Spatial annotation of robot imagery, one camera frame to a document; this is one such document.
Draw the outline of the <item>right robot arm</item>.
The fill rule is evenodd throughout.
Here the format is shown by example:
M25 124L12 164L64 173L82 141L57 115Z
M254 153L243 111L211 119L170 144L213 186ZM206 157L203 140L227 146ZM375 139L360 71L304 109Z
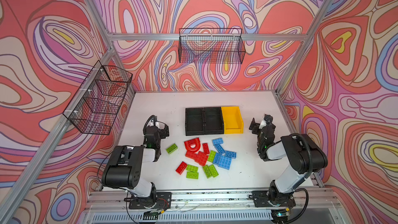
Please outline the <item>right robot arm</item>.
M307 135L293 133L275 141L273 117L265 114L260 123L253 119L249 130L257 136L257 153L264 162L287 158L288 166L278 179L273 180L267 191L253 191L256 207L295 206L293 194L313 173L328 165L326 154Z

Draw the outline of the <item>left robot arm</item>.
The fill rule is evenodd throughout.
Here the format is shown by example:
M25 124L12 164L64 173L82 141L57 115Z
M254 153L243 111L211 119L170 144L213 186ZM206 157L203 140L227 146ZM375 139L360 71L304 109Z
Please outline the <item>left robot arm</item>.
M161 141L169 137L169 127L158 123L144 127L141 146L116 146L102 174L104 187L122 189L127 193L125 202L131 207L154 208L159 205L155 184L141 177L144 163L157 162L161 156Z

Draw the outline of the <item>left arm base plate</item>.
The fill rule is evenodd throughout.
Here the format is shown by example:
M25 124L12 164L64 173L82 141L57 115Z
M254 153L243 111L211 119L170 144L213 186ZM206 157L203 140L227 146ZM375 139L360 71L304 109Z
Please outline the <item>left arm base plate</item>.
M138 198L135 196L124 198L129 209L148 209L148 210L167 210L171 207L172 193L158 192L148 198Z

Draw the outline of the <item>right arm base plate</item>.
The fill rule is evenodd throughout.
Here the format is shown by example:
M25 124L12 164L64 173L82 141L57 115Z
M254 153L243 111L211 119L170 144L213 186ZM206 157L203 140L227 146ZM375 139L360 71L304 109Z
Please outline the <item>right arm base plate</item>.
M281 194L268 190L253 191L249 196L255 207L288 207L296 206L293 193Z

